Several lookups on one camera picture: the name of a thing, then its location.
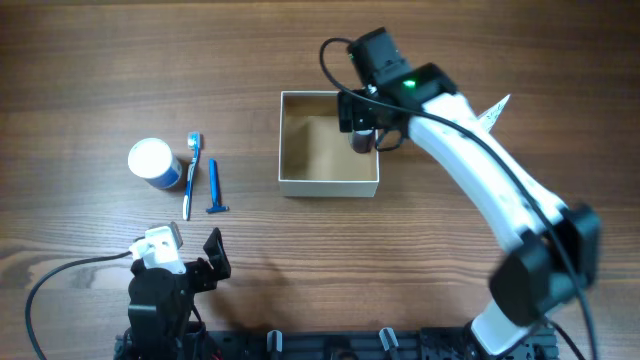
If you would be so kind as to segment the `white floral tube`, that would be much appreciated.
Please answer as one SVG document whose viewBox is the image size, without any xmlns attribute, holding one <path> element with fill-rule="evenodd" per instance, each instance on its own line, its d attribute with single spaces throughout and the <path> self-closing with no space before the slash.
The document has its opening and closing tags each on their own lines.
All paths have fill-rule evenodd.
<svg viewBox="0 0 640 360">
<path fill-rule="evenodd" d="M 510 97 L 511 95 L 507 94 L 504 98 L 478 116 L 478 122 L 486 132 L 490 132 L 496 124 Z"/>
</svg>

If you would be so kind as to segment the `blue white toothbrush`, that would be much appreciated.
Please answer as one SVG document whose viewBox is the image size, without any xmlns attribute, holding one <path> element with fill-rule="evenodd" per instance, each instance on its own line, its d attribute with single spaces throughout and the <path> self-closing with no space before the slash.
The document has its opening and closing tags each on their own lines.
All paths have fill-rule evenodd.
<svg viewBox="0 0 640 360">
<path fill-rule="evenodd" d="M 191 216 L 194 176 L 198 167 L 201 150 L 201 134 L 199 132 L 190 132 L 187 138 L 187 145 L 193 151 L 193 157 L 187 169 L 186 190 L 183 198 L 183 219 L 185 221 L 188 221 Z"/>
</svg>

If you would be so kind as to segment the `blue disposable razor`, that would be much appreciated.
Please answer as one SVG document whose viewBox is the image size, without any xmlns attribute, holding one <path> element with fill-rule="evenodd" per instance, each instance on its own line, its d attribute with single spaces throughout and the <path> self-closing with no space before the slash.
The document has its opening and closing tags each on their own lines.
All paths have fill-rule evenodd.
<svg viewBox="0 0 640 360">
<path fill-rule="evenodd" d="M 206 209 L 208 214 L 226 212 L 229 207 L 221 202 L 221 192 L 218 176 L 218 166 L 214 158 L 209 159 L 209 183 L 211 190 L 212 205 Z"/>
</svg>

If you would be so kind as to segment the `blue spray bottle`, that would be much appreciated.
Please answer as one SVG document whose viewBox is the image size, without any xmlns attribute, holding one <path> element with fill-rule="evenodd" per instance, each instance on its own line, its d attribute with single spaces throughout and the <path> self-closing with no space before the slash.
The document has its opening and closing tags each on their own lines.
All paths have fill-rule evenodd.
<svg viewBox="0 0 640 360">
<path fill-rule="evenodd" d="M 376 133 L 373 129 L 353 130 L 349 135 L 351 148 L 360 154 L 369 153 L 374 147 Z"/>
</svg>

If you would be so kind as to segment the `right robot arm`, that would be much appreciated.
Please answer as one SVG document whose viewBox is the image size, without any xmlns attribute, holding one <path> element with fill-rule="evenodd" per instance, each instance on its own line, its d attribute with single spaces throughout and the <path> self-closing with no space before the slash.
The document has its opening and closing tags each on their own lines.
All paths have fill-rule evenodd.
<svg viewBox="0 0 640 360">
<path fill-rule="evenodd" d="M 413 67 L 382 28 L 346 42 L 361 81 L 338 93 L 345 132 L 394 132 L 430 154 L 481 212 L 505 257 L 489 280 L 491 299 L 463 330 L 456 350 L 502 359 L 516 349 L 542 355 L 533 340 L 553 329 L 553 312 L 580 304 L 598 270 L 601 221 L 588 206 L 568 207 L 531 177 L 482 125 L 466 97 L 437 65 Z"/>
</svg>

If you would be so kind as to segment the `white blue round jar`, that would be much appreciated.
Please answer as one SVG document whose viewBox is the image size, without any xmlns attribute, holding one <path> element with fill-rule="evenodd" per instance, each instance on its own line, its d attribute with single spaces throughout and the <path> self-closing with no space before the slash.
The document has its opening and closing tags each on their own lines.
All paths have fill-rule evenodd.
<svg viewBox="0 0 640 360">
<path fill-rule="evenodd" d="M 128 166 L 137 177 L 157 189 L 175 186 L 182 176 L 182 165 L 169 145 L 158 138 L 145 138 L 129 151 Z"/>
</svg>

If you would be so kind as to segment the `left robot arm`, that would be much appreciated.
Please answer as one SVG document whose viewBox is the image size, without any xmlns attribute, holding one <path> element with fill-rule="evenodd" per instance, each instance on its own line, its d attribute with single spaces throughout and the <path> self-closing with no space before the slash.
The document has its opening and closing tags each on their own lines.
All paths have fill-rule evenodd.
<svg viewBox="0 0 640 360">
<path fill-rule="evenodd" d="M 221 359 L 207 331 L 195 295 L 212 291 L 231 276 L 221 232 L 203 245 L 205 258 L 185 262 L 175 223 L 151 228 L 129 247 L 133 279 L 128 286 L 130 327 L 117 339 L 116 359 Z"/>
</svg>

